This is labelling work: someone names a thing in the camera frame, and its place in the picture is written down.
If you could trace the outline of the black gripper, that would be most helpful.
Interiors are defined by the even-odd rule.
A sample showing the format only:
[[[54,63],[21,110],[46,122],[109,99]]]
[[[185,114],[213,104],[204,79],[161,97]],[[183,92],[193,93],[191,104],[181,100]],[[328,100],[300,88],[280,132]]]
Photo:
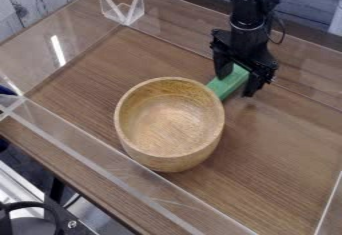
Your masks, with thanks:
[[[271,83],[278,63],[268,52],[268,36],[271,22],[264,22],[255,28],[241,29],[231,25],[231,30],[211,31],[215,74],[223,80],[233,70],[233,63],[249,71],[243,90],[244,97],[252,97],[264,83]]]

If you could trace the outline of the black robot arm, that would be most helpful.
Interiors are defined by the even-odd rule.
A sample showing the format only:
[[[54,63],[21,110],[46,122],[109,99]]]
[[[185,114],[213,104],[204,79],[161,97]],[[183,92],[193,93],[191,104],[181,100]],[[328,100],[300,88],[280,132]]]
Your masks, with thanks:
[[[268,51],[274,9],[280,0],[231,0],[229,29],[211,31],[213,70],[225,79],[237,66],[247,72],[243,96],[252,97],[270,84],[279,64]]]

